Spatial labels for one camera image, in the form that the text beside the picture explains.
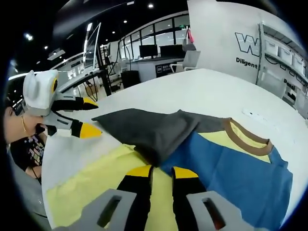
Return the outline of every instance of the shirt sleeve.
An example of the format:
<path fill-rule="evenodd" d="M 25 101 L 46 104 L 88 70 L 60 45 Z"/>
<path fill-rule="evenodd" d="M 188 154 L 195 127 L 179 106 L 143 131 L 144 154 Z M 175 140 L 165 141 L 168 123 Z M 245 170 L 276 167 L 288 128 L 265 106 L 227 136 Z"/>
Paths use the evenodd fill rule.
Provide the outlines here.
<path fill-rule="evenodd" d="M 19 140 L 11 143 L 10 150 L 15 164 L 26 171 L 27 167 L 30 166 L 30 155 L 27 153 L 28 150 L 24 141 Z"/>

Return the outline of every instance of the white table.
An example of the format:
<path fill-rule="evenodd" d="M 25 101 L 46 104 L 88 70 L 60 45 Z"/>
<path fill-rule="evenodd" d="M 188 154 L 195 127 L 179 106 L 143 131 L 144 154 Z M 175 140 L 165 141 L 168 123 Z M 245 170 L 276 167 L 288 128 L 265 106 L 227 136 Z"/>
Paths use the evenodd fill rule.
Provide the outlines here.
<path fill-rule="evenodd" d="M 266 90 L 237 77 L 198 69 L 153 79 L 108 96 L 98 109 L 72 113 L 83 122 L 127 108 L 158 113 L 179 109 L 217 117 L 233 117 L 254 134 L 270 138 L 289 162 L 293 186 L 288 217 L 308 184 L 308 128 L 304 119 L 287 103 Z M 109 153 L 119 142 L 106 132 L 101 138 L 48 137 L 42 167 L 43 199 L 48 220 L 54 227 L 46 192 L 65 182 L 87 164 Z"/>

